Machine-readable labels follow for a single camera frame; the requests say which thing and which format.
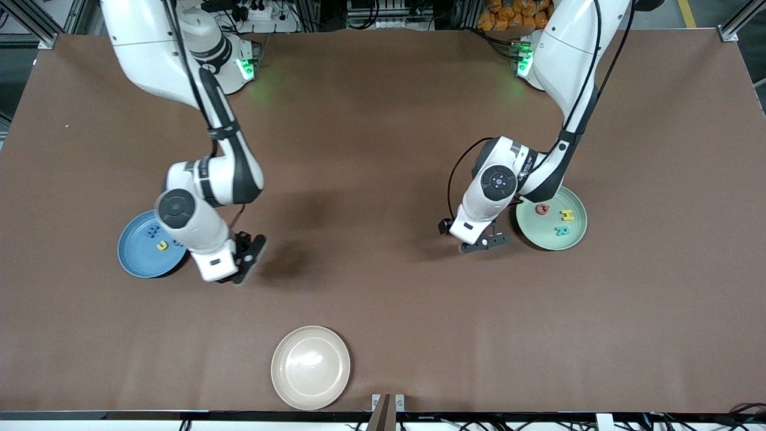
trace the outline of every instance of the wire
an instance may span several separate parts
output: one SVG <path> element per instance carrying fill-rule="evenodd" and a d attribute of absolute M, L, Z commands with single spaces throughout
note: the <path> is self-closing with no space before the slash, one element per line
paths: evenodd
<path fill-rule="evenodd" d="M 580 99 L 582 99 L 582 95 L 585 93 L 585 89 L 588 87 L 588 81 L 591 79 L 591 75 L 593 74 L 594 69 L 596 68 L 596 61 L 598 60 L 598 52 L 601 49 L 601 46 L 599 46 L 601 45 L 601 6 L 598 4 L 598 0 L 593 0 L 593 3 L 596 6 L 596 18 L 597 18 L 596 46 L 593 50 L 593 58 L 591 59 L 591 66 L 588 67 L 588 73 L 585 75 L 585 82 L 582 83 L 580 94 L 578 94 L 577 99 L 574 100 L 574 105 L 572 105 L 572 110 L 569 111 L 569 116 L 567 117 L 566 122 L 564 122 L 564 130 L 567 130 L 567 127 L 569 126 L 569 122 L 571 121 L 572 117 L 575 115 L 577 106 L 580 104 Z"/>
<path fill-rule="evenodd" d="M 453 10 L 454 10 L 454 7 L 452 7 L 452 8 L 449 8 L 449 9 L 448 9 L 446 12 L 444 12 L 443 14 L 441 14 L 441 15 L 439 15 L 439 16 L 436 16 L 436 15 L 431 15 L 431 20 L 428 22 L 428 28 L 427 28 L 426 30 L 430 30 L 430 26 L 431 26 L 431 24 L 433 24 L 433 23 L 434 23 L 434 20 L 435 20 L 435 19 L 441 19 L 441 18 L 444 18 L 445 16 L 452 14 L 452 13 L 453 13 Z"/>
<path fill-rule="evenodd" d="M 459 429 L 459 430 L 457 430 L 457 431 L 466 431 L 466 430 L 468 429 L 468 426 L 471 426 L 471 425 L 473 425 L 474 423 L 475 423 L 476 425 L 480 426 L 480 427 L 481 427 L 481 428 L 482 428 L 484 431 L 489 431 L 489 429 L 487 429 L 487 427 L 486 427 L 486 426 L 482 425 L 482 423 L 481 423 L 481 422 L 475 422 L 475 421 L 466 422 L 466 424 L 465 424 L 465 425 L 463 425 L 463 426 L 461 426 L 461 427 L 460 427 L 460 429 Z"/>
<path fill-rule="evenodd" d="M 766 407 L 766 403 L 749 403 L 749 404 L 745 404 L 744 406 L 739 407 L 736 410 L 732 410 L 732 411 L 728 412 L 728 414 L 731 415 L 731 414 L 736 414 L 736 413 L 742 413 L 742 412 L 744 412 L 746 410 L 750 410 L 750 409 L 755 408 L 755 407 Z"/>
<path fill-rule="evenodd" d="M 607 69 L 607 74 L 604 76 L 604 81 L 601 82 L 601 88 L 598 89 L 596 100 L 601 98 L 601 92 L 604 91 L 604 88 L 607 86 L 607 81 L 609 81 L 609 77 L 612 75 L 612 69 L 614 69 L 614 65 L 617 63 L 617 59 L 620 57 L 622 48 L 623 46 L 625 46 L 625 41 L 627 40 L 627 34 L 630 33 L 630 27 L 633 25 L 633 16 L 635 14 L 636 14 L 636 0 L 631 0 L 630 1 L 630 16 L 627 19 L 627 25 L 625 25 L 625 32 L 623 33 L 623 38 L 620 41 L 620 46 L 617 47 L 617 53 L 614 55 L 614 58 L 612 58 L 612 63 L 609 65 L 609 69 Z"/>
<path fill-rule="evenodd" d="M 11 14 L 4 10 L 3 8 L 0 8 L 0 18 L 2 18 L 2 24 L 0 24 L 0 28 L 3 28 L 6 22 L 8 22 L 8 17 L 10 17 Z"/>
<path fill-rule="evenodd" d="M 673 427 L 672 423 L 670 423 L 667 416 L 663 415 L 663 421 L 665 422 L 665 429 L 667 431 L 676 431 L 676 428 Z"/>
<path fill-rule="evenodd" d="M 482 39 L 484 39 L 486 43 L 488 43 L 489 46 L 492 48 L 492 50 L 495 51 L 497 54 L 499 54 L 500 57 L 507 58 L 509 60 L 518 60 L 518 61 L 521 61 L 524 59 L 524 57 L 520 55 L 510 55 L 505 52 L 502 52 L 499 48 L 497 48 L 497 46 L 494 45 L 494 44 L 500 44 L 506 47 L 510 47 L 511 42 L 509 41 L 501 41 L 500 39 L 491 38 L 483 30 L 479 30 L 478 28 L 463 27 L 460 30 L 468 30 L 474 33 L 475 35 L 481 37 Z"/>
<path fill-rule="evenodd" d="M 194 80 L 194 75 L 192 75 L 192 70 L 189 67 L 188 59 L 186 57 L 186 46 L 184 46 L 184 38 L 181 34 L 181 24 L 178 22 L 178 15 L 175 13 L 175 9 L 173 9 L 170 4 L 168 3 L 169 0 L 163 0 L 162 4 L 165 6 L 165 12 L 168 14 L 168 19 L 170 19 L 170 25 L 173 27 L 173 30 L 175 31 L 175 38 L 178 42 L 178 55 L 181 57 L 181 62 L 183 63 L 184 70 L 186 72 L 186 76 L 189 79 L 189 85 L 191 86 L 191 92 L 194 94 L 194 99 L 197 102 L 197 105 L 199 106 L 199 111 L 202 113 L 202 116 L 205 118 L 205 123 L 208 125 L 208 129 L 212 129 L 213 126 L 210 124 L 210 117 L 208 117 L 208 113 L 205 110 L 205 106 L 202 103 L 202 97 L 199 95 L 199 90 L 197 88 L 197 84 Z"/>
<path fill-rule="evenodd" d="M 295 8 L 293 8 L 293 4 L 292 3 L 287 2 L 287 7 L 290 8 L 290 12 L 293 13 L 293 17 L 295 18 L 295 21 L 296 22 L 300 21 L 300 25 L 303 27 L 301 29 L 301 32 L 306 33 L 306 29 L 307 28 L 311 29 L 311 27 L 306 24 L 307 22 L 309 22 L 311 24 L 314 24 L 316 27 L 319 27 L 319 23 L 316 23 L 316 22 L 311 21 L 311 20 L 303 19 L 303 17 L 300 16 L 300 14 L 298 12 L 296 12 Z"/>
<path fill-rule="evenodd" d="M 242 207 L 240 208 L 239 212 L 237 214 L 234 214 L 234 218 L 231 220 L 231 223 L 229 223 L 229 229 L 234 229 L 234 225 L 237 224 L 239 221 L 240 216 L 242 216 L 242 213 L 244 212 L 244 207 L 246 206 L 246 203 L 242 204 Z"/>
<path fill-rule="evenodd" d="M 465 156 L 466 156 L 468 153 L 470 153 L 470 151 L 471 151 L 471 150 L 473 150 L 474 148 L 476 148 L 476 146 L 477 146 L 477 145 L 479 145 L 480 143 L 482 143 L 482 142 L 484 142 L 484 141 L 487 141 L 487 140 L 491 140 L 491 139 L 494 139 L 494 138 L 492 138 L 492 137 L 488 137 L 488 138 L 482 138 L 482 139 L 480 139 L 480 140 L 477 140 L 477 141 L 476 141 L 476 142 L 475 142 L 475 143 L 474 143 L 472 146 L 469 146 L 469 147 L 468 147 L 468 150 L 466 150 L 466 151 L 463 153 L 463 155 L 462 155 L 462 156 L 460 156 L 460 158 L 459 158 L 459 159 L 457 160 L 457 162 L 455 163 L 455 166 L 453 166 L 453 168 L 452 168 L 452 172 L 450 172 L 450 179 L 449 179 L 449 180 L 447 180 L 447 208 L 449 208 L 449 209 L 450 209 L 450 218 L 451 218 L 451 219 L 455 219 L 455 213 L 454 213 L 454 212 L 452 212 L 452 199 L 450 198 L 450 194 L 452 193 L 452 177 L 455 175 L 455 170 L 457 169 L 458 165 L 460 165 L 460 162 L 462 162 L 462 161 L 463 161 L 463 158 L 465 158 Z"/>
<path fill-rule="evenodd" d="M 585 81 L 582 83 L 582 87 L 580 88 L 580 94 L 578 94 L 577 99 L 574 101 L 574 104 L 572 105 L 572 109 L 569 111 L 569 115 L 567 116 L 567 120 L 564 122 L 564 127 L 562 129 L 564 131 L 567 130 L 567 127 L 569 126 L 569 122 L 571 121 L 572 117 L 575 115 L 575 111 L 577 110 L 577 106 L 580 104 L 580 99 L 582 99 L 582 95 L 585 93 L 585 89 L 588 88 L 588 80 L 591 79 L 591 75 L 594 72 L 596 61 L 598 60 L 598 52 L 601 49 L 599 46 L 601 44 L 601 5 L 599 5 L 598 0 L 593 0 L 594 5 L 596 6 L 596 19 L 597 19 L 597 27 L 596 27 L 596 46 L 593 50 L 593 58 L 591 59 L 591 65 L 588 67 L 588 72 L 585 75 Z M 557 142 L 553 143 L 553 147 L 548 151 L 543 157 L 542 160 L 540 160 L 540 163 L 531 168 L 529 172 L 527 173 L 527 176 L 535 172 L 537 169 L 540 168 L 540 166 L 543 166 L 545 164 L 545 161 L 548 159 L 548 157 L 553 153 L 553 150 L 556 148 L 556 145 L 558 145 Z"/>
<path fill-rule="evenodd" d="M 668 413 L 665 413 L 665 416 L 668 416 L 671 420 L 675 420 L 676 422 L 680 423 L 681 426 L 683 426 L 684 428 L 687 428 L 689 431 L 697 431 L 693 426 L 689 425 L 688 423 L 686 423 L 686 422 L 684 422 L 682 420 L 678 420 L 678 419 L 674 418 L 673 416 L 669 415 Z"/>
<path fill-rule="evenodd" d="M 239 32 L 239 27 L 237 26 L 237 22 L 231 17 L 231 15 L 229 15 L 229 11 L 224 9 L 224 13 L 226 14 L 226 16 L 229 17 L 229 22 L 231 22 L 231 27 L 234 29 L 234 33 L 237 36 L 241 35 L 241 33 Z"/>
<path fill-rule="evenodd" d="M 370 6 L 370 16 L 367 18 L 367 21 L 361 26 L 361 27 L 354 27 L 353 25 L 350 25 L 348 23 L 348 12 L 346 12 L 346 25 L 348 25 L 349 28 L 353 28 L 354 30 L 365 30 L 366 28 L 370 28 L 377 20 L 378 20 L 378 14 L 381 11 L 381 4 L 380 0 L 375 0 L 375 3 Z"/>

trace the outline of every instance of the table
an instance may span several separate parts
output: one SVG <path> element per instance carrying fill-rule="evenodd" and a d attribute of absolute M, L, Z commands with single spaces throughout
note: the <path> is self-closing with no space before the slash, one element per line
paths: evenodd
<path fill-rule="evenodd" d="M 288 410 L 269 363 L 307 324 L 352 354 L 329 410 L 371 393 L 421 411 L 762 400 L 766 122 L 749 82 L 714 30 L 635 31 L 565 179 L 583 241 L 460 255 L 437 232 L 450 168 L 484 136 L 547 150 L 553 101 L 466 32 L 274 35 L 230 97 L 266 175 L 237 229 L 270 239 L 235 287 L 191 262 L 121 269 L 122 228 L 209 142 L 196 110 L 123 76 L 107 38 L 61 35 L 0 153 L 0 409 Z"/>

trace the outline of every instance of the floor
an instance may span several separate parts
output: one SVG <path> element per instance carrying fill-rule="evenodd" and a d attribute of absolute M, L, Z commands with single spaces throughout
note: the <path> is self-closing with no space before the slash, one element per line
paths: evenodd
<path fill-rule="evenodd" d="M 636 29 L 715 27 L 726 22 L 747 0 L 666 0 L 652 12 L 637 13 Z M 684 14 L 684 9 L 691 11 Z M 739 33 L 739 47 L 753 82 L 766 78 L 766 13 L 753 18 Z M 13 116 L 31 73 L 37 50 L 0 49 L 0 112 Z M 766 85 L 756 89 L 761 105 L 766 104 Z M 0 125 L 0 148 L 2 132 Z"/>

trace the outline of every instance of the blue plate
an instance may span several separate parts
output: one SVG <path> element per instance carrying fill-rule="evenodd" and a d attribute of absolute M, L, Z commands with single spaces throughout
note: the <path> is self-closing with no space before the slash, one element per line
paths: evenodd
<path fill-rule="evenodd" d="M 159 225 L 154 211 L 144 212 L 128 223 L 117 243 L 119 264 L 140 278 L 171 272 L 184 261 L 185 255 L 186 247 Z"/>

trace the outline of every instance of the metal frame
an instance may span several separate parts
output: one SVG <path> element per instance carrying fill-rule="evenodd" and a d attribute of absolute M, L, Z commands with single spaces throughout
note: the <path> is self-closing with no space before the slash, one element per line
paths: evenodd
<path fill-rule="evenodd" d="M 319 31 L 319 2 L 312 0 L 295 0 L 296 12 L 300 26 L 306 33 Z"/>
<path fill-rule="evenodd" d="M 36 37 L 34 45 L 38 49 L 52 49 L 58 35 L 64 33 L 64 29 L 32 0 L 0 0 L 0 5 Z M 9 45 L 13 48 L 30 48 L 29 45 L 33 43 L 31 38 L 27 35 L 18 36 L 7 38 Z"/>
<path fill-rule="evenodd" d="M 396 401 L 394 395 L 386 393 L 381 395 L 375 410 L 372 411 L 370 422 L 367 424 L 370 431 L 395 431 L 396 430 Z"/>
<path fill-rule="evenodd" d="M 736 42 L 739 40 L 737 31 L 744 27 L 764 6 L 766 0 L 750 0 L 747 5 L 739 10 L 726 24 L 719 25 L 719 37 L 722 42 Z"/>
<path fill-rule="evenodd" d="M 11 118 L 6 116 L 4 113 L 0 112 L 0 124 L 10 128 L 11 127 Z M 5 144 L 5 138 L 8 137 L 8 131 L 7 130 L 0 130 L 0 150 L 2 150 L 2 146 Z"/>
<path fill-rule="evenodd" d="M 92 8 L 93 3 L 92 0 L 74 0 L 72 8 L 69 9 L 69 15 L 67 15 L 67 21 L 64 23 L 64 33 L 78 35 L 85 29 L 87 20 L 83 11 L 86 6 Z"/>

